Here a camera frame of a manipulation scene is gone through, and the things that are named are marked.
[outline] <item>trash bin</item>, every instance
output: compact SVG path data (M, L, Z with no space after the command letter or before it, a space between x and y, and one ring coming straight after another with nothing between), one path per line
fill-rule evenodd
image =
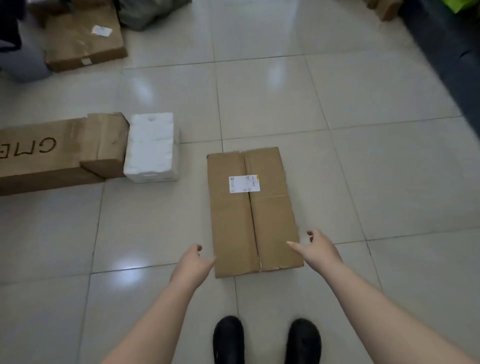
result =
M9 13L0 13L0 68L19 82L50 75L44 54L33 40L19 30L19 22Z

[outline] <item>person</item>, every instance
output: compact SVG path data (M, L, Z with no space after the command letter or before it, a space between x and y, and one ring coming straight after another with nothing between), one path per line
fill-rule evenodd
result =
M350 324L375 364L474 364L437 332L396 306L342 262L332 242L318 230L309 245L287 242L328 283ZM187 306L214 266L192 245L172 273L169 285L102 364L169 364L173 359ZM289 330L286 364L318 364L321 338L316 326L295 320ZM224 317L213 335L215 364L243 364L243 328Z

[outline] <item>black shoe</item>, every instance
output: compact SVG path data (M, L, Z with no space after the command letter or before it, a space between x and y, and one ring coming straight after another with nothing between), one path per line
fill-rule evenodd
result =
M213 332L215 364L245 364L243 326L235 316L222 318Z
M317 326L305 318L292 322L288 332L285 364L319 364L322 339Z

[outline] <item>white sticker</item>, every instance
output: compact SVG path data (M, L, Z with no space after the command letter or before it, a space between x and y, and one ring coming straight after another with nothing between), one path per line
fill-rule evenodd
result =
M110 34L112 34L112 32L113 29L104 26L94 25L94 27L92 28L92 33L98 36L109 36Z
M240 192L258 192L260 191L260 182L258 174L249 176L233 176L228 178L230 184L230 193L238 194Z

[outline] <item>lime green object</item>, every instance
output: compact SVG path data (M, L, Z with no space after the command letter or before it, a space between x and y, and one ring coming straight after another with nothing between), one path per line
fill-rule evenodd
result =
M479 0L442 0L455 14L475 5Z

